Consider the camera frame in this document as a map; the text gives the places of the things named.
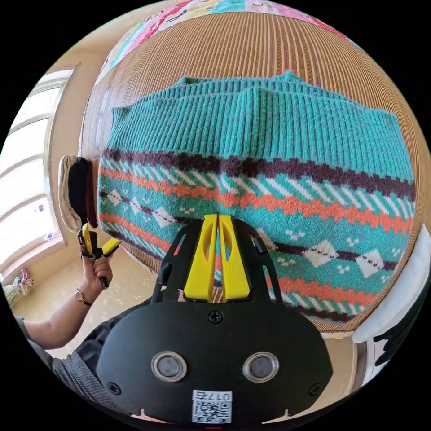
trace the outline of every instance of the window frame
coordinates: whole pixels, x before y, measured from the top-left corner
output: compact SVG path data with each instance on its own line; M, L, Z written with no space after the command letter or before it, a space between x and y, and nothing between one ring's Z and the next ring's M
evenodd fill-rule
M10 208L9 210L7 210L3 215L0 216L0 223L4 219L6 219L8 216L11 216L14 212L19 210L20 208L22 208L26 205L29 205L32 202L35 202L37 200L46 198L48 201L49 213L50 213L50 216L52 218L53 226L54 226L54 232L52 232L52 233L58 233L58 240L62 243L64 243L64 239L63 239L63 235L62 235L62 231L61 231L59 222L57 220L57 214L56 214L54 202L53 202L52 175L50 173L50 171L51 171L51 154L52 154L51 143L52 143L52 137L53 137L53 132L54 132L54 124L55 124L55 120L56 120L56 117L58 114L58 107L59 107L60 102L62 100L64 91L67 88L67 85L68 85L71 77L73 76L75 69L76 69L75 67L68 67L67 69L64 69L64 70L59 70L56 72L47 73L46 75L44 75L39 80L39 82L35 85L33 90L29 93L26 100L28 98L30 98L31 96L34 96L35 94L38 94L40 92L54 89L54 88L60 88L60 90L57 94L57 97L55 99L55 102L53 104L53 108L52 108L51 112L49 112L49 113L45 112L45 113L38 114L34 117L28 118L25 121L22 121L22 122L16 124L15 126L13 126L9 130L7 137L9 137L14 132L16 132L17 130L19 130L25 126L28 126L28 125L36 122L36 121L46 119L46 120L48 120L48 123L47 123L47 127L45 130L43 152L38 153L38 154L34 154L30 157L27 157L27 158L15 163L14 165L8 167L7 169L5 169L4 172L0 173L0 178L1 178L1 177L4 177L5 175L7 175L8 173L12 172L16 168L18 168L18 167L20 167L20 166L22 166L22 165L24 165L24 164L26 164L32 160L42 159L42 164L43 164L43 169L44 169L44 172L43 172L44 183L45 183L44 193L38 194L36 196L32 196L31 198L28 198L28 199L20 202L19 204L15 205L13 208ZM35 251L38 247L44 245L44 243L46 243L46 241L47 241L45 239L47 234L30 241L29 243L27 243L26 245L24 245L20 249L16 250L13 254L11 254L7 259L5 259L5 261L3 263L0 263L0 273L4 273L4 271L7 268L13 266L13 264L16 263L18 260L20 260L24 255L26 255L32 251ZM58 244L59 241L53 241L52 245L54 246L54 245Z

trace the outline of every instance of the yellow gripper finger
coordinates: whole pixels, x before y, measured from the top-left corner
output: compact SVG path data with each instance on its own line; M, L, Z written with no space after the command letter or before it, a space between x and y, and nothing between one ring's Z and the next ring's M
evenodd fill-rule
M84 239L85 247L87 248L87 253L89 255L92 255L93 254L93 248L91 246L90 230L88 229L88 223L86 223L82 227L82 238Z
M223 299L246 299L250 294L247 276L239 252L235 230L229 215L219 215L221 279Z
M203 220L198 245L184 288L184 294L187 299L212 301L216 241L217 214L209 214Z
M108 242L106 242L102 247L102 254L108 255L115 247L118 247L121 244L121 241L118 239L111 238Z

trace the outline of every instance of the person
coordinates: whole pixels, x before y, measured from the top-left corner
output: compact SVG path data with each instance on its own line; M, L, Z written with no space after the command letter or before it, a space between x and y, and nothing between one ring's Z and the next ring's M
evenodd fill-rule
M109 284L112 282L113 273L106 257L92 261L83 256L82 262L84 274L81 284L48 320L30 322L23 317L15 317L15 320L39 358L76 394L114 412L160 422L146 416L143 411L140 416L135 416L116 406L96 374L97 360L109 332L127 314L149 305L151 298L101 323L65 359L54 358L47 352L64 347L77 335L91 306L103 291L100 277L106 277ZM178 300L184 301L183 291L179 291Z

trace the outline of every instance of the white diamond pattern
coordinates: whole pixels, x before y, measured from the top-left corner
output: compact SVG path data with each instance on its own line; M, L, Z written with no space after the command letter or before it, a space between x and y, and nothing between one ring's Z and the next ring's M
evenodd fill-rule
M377 250L370 251L365 255L357 257L356 263L359 265L364 278L368 278L384 267L382 257Z
M129 205L132 208L134 215L136 215L141 210L141 205L138 202L136 196L129 202Z
M314 268L327 264L338 257L337 251L329 241L322 241L316 246L303 252L304 256L311 262Z
M153 216L161 228L165 228L166 226L175 223L175 219L169 215L163 207L153 211Z
M112 190L111 193L108 194L108 199L115 205L117 206L122 200L121 200L121 196L120 193L117 192L117 190Z

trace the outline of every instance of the window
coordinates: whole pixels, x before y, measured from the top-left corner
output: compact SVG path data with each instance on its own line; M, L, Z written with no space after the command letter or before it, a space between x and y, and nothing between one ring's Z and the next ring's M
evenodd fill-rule
M45 75L23 103L0 155L0 273L60 237L49 182L53 121L73 70Z

